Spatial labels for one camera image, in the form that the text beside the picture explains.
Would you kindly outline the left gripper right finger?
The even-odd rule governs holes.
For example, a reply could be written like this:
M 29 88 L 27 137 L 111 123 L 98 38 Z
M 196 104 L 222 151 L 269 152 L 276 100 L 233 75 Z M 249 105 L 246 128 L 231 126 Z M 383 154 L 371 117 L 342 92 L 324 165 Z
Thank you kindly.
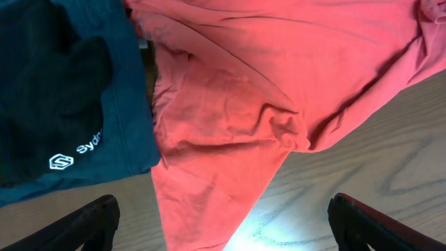
M 407 227 L 344 193 L 328 205 L 339 251 L 445 251 L 445 244 Z

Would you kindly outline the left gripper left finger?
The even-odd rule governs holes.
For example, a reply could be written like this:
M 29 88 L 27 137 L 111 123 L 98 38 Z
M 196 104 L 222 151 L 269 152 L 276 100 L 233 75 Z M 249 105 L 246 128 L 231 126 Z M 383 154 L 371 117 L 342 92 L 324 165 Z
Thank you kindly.
M 1 251 L 112 251 L 120 208 L 104 195 Z

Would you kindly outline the red t-shirt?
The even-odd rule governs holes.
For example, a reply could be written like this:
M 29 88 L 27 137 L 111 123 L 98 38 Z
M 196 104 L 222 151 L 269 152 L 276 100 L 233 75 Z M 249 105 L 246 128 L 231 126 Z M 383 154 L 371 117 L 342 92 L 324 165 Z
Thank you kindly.
M 126 1 L 155 48 L 168 250 L 222 250 L 292 152 L 445 69 L 445 0 Z

